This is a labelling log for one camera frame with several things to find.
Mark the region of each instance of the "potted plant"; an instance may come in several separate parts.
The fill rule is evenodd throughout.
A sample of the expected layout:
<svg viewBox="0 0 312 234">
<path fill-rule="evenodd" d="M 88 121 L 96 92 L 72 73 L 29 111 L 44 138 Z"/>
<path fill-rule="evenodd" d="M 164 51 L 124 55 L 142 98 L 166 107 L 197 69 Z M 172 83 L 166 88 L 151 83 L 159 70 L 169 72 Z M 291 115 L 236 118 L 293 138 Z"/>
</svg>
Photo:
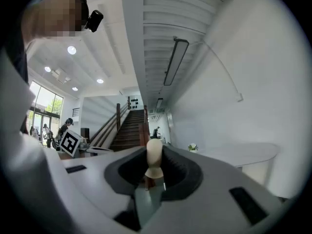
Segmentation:
<svg viewBox="0 0 312 234">
<path fill-rule="evenodd" d="M 198 151 L 198 146 L 195 143 L 192 143 L 188 146 L 189 151 L 192 153 L 197 153 Z"/>
</svg>

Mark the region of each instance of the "person walking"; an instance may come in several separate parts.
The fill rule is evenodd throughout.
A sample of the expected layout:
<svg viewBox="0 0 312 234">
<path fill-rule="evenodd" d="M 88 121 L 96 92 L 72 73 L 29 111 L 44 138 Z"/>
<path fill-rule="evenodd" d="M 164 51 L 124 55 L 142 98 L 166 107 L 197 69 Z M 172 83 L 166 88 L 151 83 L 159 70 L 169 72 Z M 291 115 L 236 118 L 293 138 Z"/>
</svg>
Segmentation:
<svg viewBox="0 0 312 234">
<path fill-rule="evenodd" d="M 62 137 L 63 137 L 63 134 L 66 132 L 66 130 L 68 129 L 68 127 L 70 125 L 73 125 L 74 124 L 74 121 L 72 118 L 68 118 L 65 123 L 60 127 L 60 129 L 58 130 L 58 141 L 60 142 Z"/>
<path fill-rule="evenodd" d="M 47 148 L 51 148 L 51 141 L 52 141 L 52 132 L 48 128 L 47 124 L 43 125 L 43 128 L 45 129 L 45 133 L 47 135 Z"/>
</svg>

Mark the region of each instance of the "person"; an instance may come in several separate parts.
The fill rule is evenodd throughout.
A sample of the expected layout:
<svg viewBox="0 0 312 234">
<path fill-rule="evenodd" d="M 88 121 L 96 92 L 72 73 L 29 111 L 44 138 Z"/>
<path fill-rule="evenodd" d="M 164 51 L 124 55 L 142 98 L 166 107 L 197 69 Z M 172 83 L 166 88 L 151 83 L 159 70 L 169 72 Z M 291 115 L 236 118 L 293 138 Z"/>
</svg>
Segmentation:
<svg viewBox="0 0 312 234">
<path fill-rule="evenodd" d="M 40 134 L 39 134 L 39 131 L 37 128 L 34 128 L 33 127 L 33 130 L 32 130 L 32 137 L 34 137 L 35 139 L 37 140 L 40 140 Z"/>
<path fill-rule="evenodd" d="M 73 119 L 72 118 L 68 118 L 65 123 L 60 127 L 59 131 L 58 131 L 58 141 L 60 141 L 63 137 L 63 134 L 66 132 L 66 130 L 68 129 L 68 127 L 70 125 L 73 125 Z"/>
<path fill-rule="evenodd" d="M 153 131 L 153 138 L 157 138 L 157 135 L 160 135 L 160 133 L 158 132 L 159 128 L 160 127 L 157 127 L 157 128 L 154 129 L 154 131 Z"/>
<path fill-rule="evenodd" d="M 81 31 L 88 17 L 86 0 L 41 0 L 26 8 L 4 43 L 4 49 L 21 78 L 28 83 L 25 49 L 33 40 Z M 28 133 L 26 117 L 20 130 Z"/>
<path fill-rule="evenodd" d="M 30 135 L 30 136 L 32 136 L 32 135 L 33 135 L 33 131 L 34 131 L 34 127 L 33 127 L 33 126 L 31 126 L 31 127 L 30 127 L 30 130 L 29 130 L 29 135 Z"/>
<path fill-rule="evenodd" d="M 51 148 L 52 132 L 48 128 L 47 124 L 44 124 L 43 128 L 45 129 L 45 133 L 47 134 L 47 148 Z"/>
</svg>

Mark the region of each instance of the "staircase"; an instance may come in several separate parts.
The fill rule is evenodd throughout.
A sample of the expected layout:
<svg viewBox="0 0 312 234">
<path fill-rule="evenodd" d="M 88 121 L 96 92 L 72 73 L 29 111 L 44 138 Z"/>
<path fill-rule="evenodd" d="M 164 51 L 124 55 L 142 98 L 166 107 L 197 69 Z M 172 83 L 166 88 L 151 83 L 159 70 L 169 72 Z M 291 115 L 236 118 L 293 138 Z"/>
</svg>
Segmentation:
<svg viewBox="0 0 312 234">
<path fill-rule="evenodd" d="M 130 111 L 109 149 L 117 152 L 140 145 L 138 125 L 144 123 L 144 110 Z"/>
</svg>

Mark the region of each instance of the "recessed light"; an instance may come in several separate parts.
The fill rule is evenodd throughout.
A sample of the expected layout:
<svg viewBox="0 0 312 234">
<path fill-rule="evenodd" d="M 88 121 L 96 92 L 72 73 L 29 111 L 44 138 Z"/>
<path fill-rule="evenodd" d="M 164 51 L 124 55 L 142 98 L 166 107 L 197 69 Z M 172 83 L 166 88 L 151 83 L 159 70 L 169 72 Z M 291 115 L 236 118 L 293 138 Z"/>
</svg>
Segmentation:
<svg viewBox="0 0 312 234">
<path fill-rule="evenodd" d="M 74 55 L 76 53 L 76 48 L 74 46 L 69 46 L 67 51 L 69 54 Z"/>
</svg>

